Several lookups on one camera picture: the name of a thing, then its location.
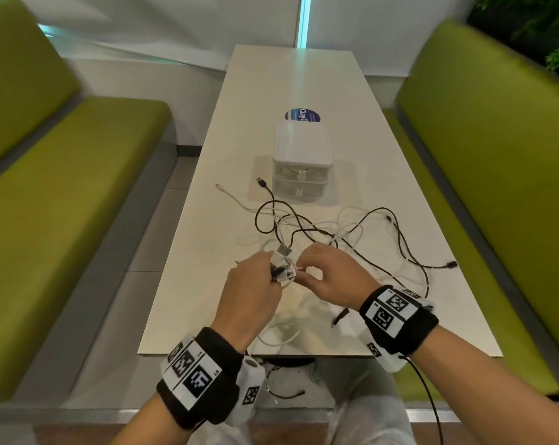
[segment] hand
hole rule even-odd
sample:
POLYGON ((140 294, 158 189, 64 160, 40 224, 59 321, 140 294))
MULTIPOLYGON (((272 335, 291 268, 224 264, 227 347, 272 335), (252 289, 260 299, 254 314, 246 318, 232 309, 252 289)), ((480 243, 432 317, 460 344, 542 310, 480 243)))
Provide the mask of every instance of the hand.
POLYGON ((281 286, 271 281, 271 252, 255 253, 228 272, 211 329, 244 353, 267 326, 281 299, 281 286))
POLYGON ((349 254, 315 242, 305 249, 296 263, 298 268, 316 267, 323 271, 319 280, 299 270, 296 282, 331 304, 359 310, 368 296, 381 284, 349 254))

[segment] green plant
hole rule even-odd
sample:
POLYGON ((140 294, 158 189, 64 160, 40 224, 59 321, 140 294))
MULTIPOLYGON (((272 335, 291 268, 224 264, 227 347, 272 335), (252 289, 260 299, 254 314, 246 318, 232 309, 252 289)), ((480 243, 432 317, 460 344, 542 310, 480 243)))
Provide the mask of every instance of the green plant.
MULTIPOLYGON (((493 5, 503 7, 521 5, 529 8, 535 14, 535 18, 515 31, 513 36, 515 39, 523 34, 535 34, 549 29, 559 31, 559 0, 478 0, 477 2, 477 7, 480 9, 493 5)), ((559 43, 556 50, 545 58, 545 63, 550 70, 559 68, 559 43)))

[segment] blue sticker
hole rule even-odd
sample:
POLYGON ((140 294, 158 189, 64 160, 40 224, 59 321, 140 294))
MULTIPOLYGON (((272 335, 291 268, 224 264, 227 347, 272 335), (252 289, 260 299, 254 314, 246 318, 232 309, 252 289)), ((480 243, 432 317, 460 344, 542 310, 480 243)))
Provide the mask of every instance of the blue sticker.
POLYGON ((292 109, 285 113, 286 120, 320 121, 320 115, 310 109, 292 109))

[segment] right hand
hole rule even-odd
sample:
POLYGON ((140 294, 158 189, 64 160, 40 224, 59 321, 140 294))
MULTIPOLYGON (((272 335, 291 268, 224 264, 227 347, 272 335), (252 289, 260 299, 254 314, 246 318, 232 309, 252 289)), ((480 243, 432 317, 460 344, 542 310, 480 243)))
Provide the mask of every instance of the right hand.
POLYGON ((306 248, 296 262, 296 282, 317 297, 338 306, 359 310, 381 284, 349 254, 319 242, 306 248), (307 267, 323 272, 323 279, 306 273, 307 267))

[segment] blue light strip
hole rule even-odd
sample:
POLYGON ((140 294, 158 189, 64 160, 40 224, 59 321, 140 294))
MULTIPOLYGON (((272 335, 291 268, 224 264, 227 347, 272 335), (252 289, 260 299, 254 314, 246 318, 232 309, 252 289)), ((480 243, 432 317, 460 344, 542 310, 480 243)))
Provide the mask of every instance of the blue light strip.
POLYGON ((296 48, 306 48, 309 35, 310 0, 300 0, 300 19, 298 20, 298 39, 296 48))

